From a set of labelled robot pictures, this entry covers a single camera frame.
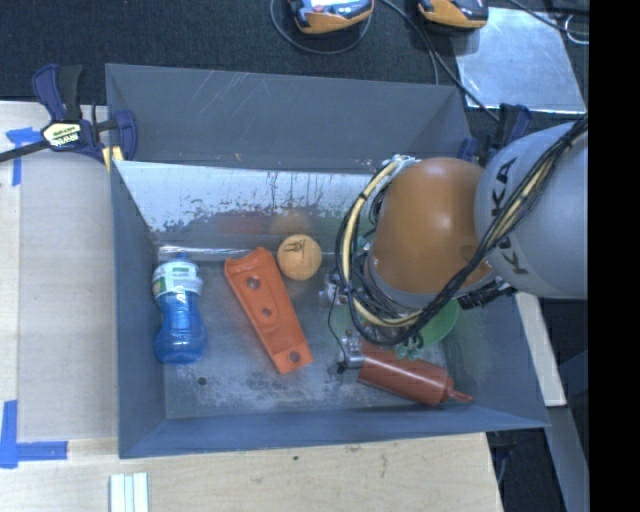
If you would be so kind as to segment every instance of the blue clamp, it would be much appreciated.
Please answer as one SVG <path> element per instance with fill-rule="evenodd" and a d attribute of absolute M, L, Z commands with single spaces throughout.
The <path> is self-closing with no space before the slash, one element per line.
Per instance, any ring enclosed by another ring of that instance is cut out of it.
<path fill-rule="evenodd" d="M 482 146 L 473 137 L 466 137 L 458 149 L 457 157 L 469 162 L 477 158 L 478 163 L 485 167 L 498 151 L 527 134 L 531 117 L 531 112 L 524 105 L 502 103 L 495 136 L 488 136 Z"/>
<path fill-rule="evenodd" d="M 115 112 L 114 119 L 97 123 L 95 109 L 93 123 L 82 119 L 77 101 L 77 85 L 81 66 L 49 64 L 33 76 L 33 91 L 38 102 L 49 112 L 51 121 L 41 130 L 42 140 L 0 153 L 0 162 L 19 158 L 42 149 L 71 151 L 105 163 L 105 145 L 100 133 L 117 130 L 116 138 L 123 158 L 131 160 L 138 145 L 133 113 L 130 110 Z"/>
<path fill-rule="evenodd" d="M 19 462 L 66 460 L 67 441 L 18 443 L 18 401 L 4 403 L 0 435 L 0 468 L 15 469 Z"/>

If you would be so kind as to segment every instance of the black cable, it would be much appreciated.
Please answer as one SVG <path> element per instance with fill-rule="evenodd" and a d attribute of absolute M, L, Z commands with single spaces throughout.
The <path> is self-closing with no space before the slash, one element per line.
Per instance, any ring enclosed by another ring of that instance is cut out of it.
<path fill-rule="evenodd" d="M 478 100 L 478 98 L 476 98 L 474 96 L 474 94 L 471 91 L 469 91 L 469 89 L 467 89 L 462 84 L 462 82 L 460 82 L 460 80 L 458 80 L 456 78 L 455 74 L 449 69 L 449 67 L 447 66 L 446 62 L 442 59 L 440 54 L 434 49 L 433 44 L 431 43 L 431 40 L 429 39 L 429 36 L 427 35 L 427 33 L 425 31 L 423 31 L 423 30 L 420 30 L 416 26 L 416 24 L 413 23 L 411 18 L 409 18 L 409 16 L 407 16 L 407 14 L 404 11 L 402 11 L 398 6 L 392 4 L 389 0 L 380 0 L 380 1 L 383 4 L 385 4 L 387 7 L 389 7 L 391 10 L 396 12 L 398 15 L 402 16 L 407 21 L 407 23 L 409 23 L 412 27 L 414 27 L 414 30 L 416 30 L 420 34 L 422 41 L 427 46 L 427 49 L 430 52 L 430 55 L 433 55 L 433 57 L 436 59 L 438 64 L 440 64 L 442 69 L 444 69 L 444 71 L 447 74 L 447 76 L 451 79 L 451 81 L 454 84 L 456 84 L 458 89 L 460 89 L 467 96 L 469 96 L 469 98 L 471 98 L 480 107 L 480 109 L 482 109 L 482 111 L 485 114 L 487 114 L 489 117 L 491 117 L 491 119 L 493 119 L 496 123 L 499 123 L 500 119 L 498 118 L 498 116 L 496 114 L 494 114 L 493 112 L 491 112 L 480 100 Z"/>
<path fill-rule="evenodd" d="M 504 207 L 493 219 L 491 225 L 485 232 L 482 240 L 480 241 L 478 248 L 471 258 L 471 261 L 457 272 L 444 288 L 436 295 L 436 297 L 422 310 L 418 319 L 408 327 L 396 328 L 390 326 L 393 329 L 400 329 L 400 333 L 395 336 L 385 336 L 384 340 L 379 339 L 380 329 L 376 326 L 367 329 L 358 318 L 357 311 L 353 304 L 354 294 L 356 290 L 353 288 L 353 282 L 346 282 L 344 272 L 342 269 L 341 261 L 342 254 L 340 247 L 342 246 L 342 237 L 344 236 L 344 226 L 347 219 L 353 212 L 353 206 L 349 213 L 343 219 L 341 229 L 338 232 L 336 238 L 336 259 L 338 272 L 341 280 L 347 287 L 347 295 L 349 298 L 349 307 L 351 316 L 356 329 L 360 334 L 370 341 L 371 343 L 379 346 L 392 347 L 399 343 L 404 342 L 413 336 L 419 334 L 420 330 L 435 316 L 440 310 L 454 298 L 456 292 L 462 287 L 466 279 L 471 273 L 486 259 L 487 255 L 502 241 L 505 237 L 519 225 L 519 223 L 525 218 L 528 212 L 535 206 L 540 198 L 547 182 L 549 181 L 552 173 L 556 169 L 558 160 L 565 154 L 565 152 L 571 147 L 574 141 L 584 135 L 588 131 L 588 115 L 585 114 L 578 121 L 576 121 L 567 133 L 554 142 L 538 160 L 531 167 L 529 172 L 525 175 L 522 181 L 518 184 L 514 192 L 509 196 L 509 199 L 505 203 Z M 356 297 L 361 304 L 363 303 L 362 297 Z"/>
<path fill-rule="evenodd" d="M 271 3 L 269 4 L 269 14 L 271 16 L 271 23 L 273 23 L 273 26 L 277 30 L 278 34 L 280 34 L 285 41 L 287 41 L 289 44 L 296 47 L 298 50 L 302 50 L 307 53 L 313 53 L 315 55 L 340 55 L 341 53 L 346 53 L 348 51 L 353 50 L 364 39 L 364 36 L 367 34 L 367 31 L 369 30 L 369 26 L 371 25 L 371 20 L 373 19 L 373 13 L 372 13 L 367 19 L 367 21 L 365 22 L 364 28 L 360 33 L 360 37 L 349 46 L 346 46 L 345 48 L 340 48 L 339 50 L 314 50 L 313 48 L 308 48 L 304 45 L 301 45 L 300 43 L 297 43 L 289 36 L 289 34 L 287 34 L 282 29 L 282 27 L 278 24 L 278 21 L 276 20 L 276 14 L 273 10 L 273 6 L 275 5 L 275 3 L 276 3 L 276 0 L 271 0 Z"/>
<path fill-rule="evenodd" d="M 549 25 L 552 28 L 555 28 L 557 31 L 562 32 L 563 34 L 566 34 L 567 37 L 569 37 L 569 39 L 572 42 L 576 42 L 575 40 L 573 40 L 572 36 L 573 35 L 580 35 L 580 36 L 588 36 L 589 33 L 588 32 L 573 32 L 573 34 L 571 32 L 569 32 L 569 30 L 567 28 L 563 28 L 563 27 L 559 27 L 557 24 L 555 24 L 552 21 L 549 21 L 547 18 L 545 18 L 544 16 L 540 16 L 538 13 L 536 13 L 534 10 L 529 9 L 526 5 L 521 4 L 520 2 L 518 2 L 517 0 L 508 0 L 508 2 L 510 2 L 511 4 L 515 5 L 518 9 L 523 10 L 524 12 L 530 14 L 531 16 L 533 16 L 534 18 L 536 18 L 537 20 L 546 23 L 547 25 Z M 588 44 L 581 41 L 578 42 L 576 44 Z"/>

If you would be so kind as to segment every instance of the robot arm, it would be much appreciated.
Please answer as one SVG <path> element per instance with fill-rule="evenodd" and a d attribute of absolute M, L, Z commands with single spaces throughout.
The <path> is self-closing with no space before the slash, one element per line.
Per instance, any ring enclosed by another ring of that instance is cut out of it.
<path fill-rule="evenodd" d="M 450 300 L 505 283 L 586 298 L 588 118 L 518 139 L 482 169 L 454 158 L 394 158 L 347 214 L 336 242 L 354 325 L 391 347 Z M 356 248 L 364 204 L 373 240 Z"/>

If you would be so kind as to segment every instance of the tan ball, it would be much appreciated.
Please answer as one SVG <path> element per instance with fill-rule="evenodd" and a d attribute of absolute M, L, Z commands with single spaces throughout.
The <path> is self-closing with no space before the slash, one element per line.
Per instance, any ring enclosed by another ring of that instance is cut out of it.
<path fill-rule="evenodd" d="M 305 281 L 313 276 L 322 264 L 322 249 L 308 235 L 291 235 L 278 247 L 280 271 L 289 279 Z"/>

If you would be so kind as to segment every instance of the blue water bottle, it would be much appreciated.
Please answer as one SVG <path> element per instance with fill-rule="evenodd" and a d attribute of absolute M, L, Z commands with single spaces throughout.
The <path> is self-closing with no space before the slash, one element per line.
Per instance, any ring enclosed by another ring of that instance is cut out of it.
<path fill-rule="evenodd" d="M 153 296 L 162 310 L 162 328 L 154 340 L 156 357 L 166 364 L 193 363 L 207 345 L 198 299 L 202 279 L 198 265 L 186 253 L 158 266 L 153 273 Z"/>

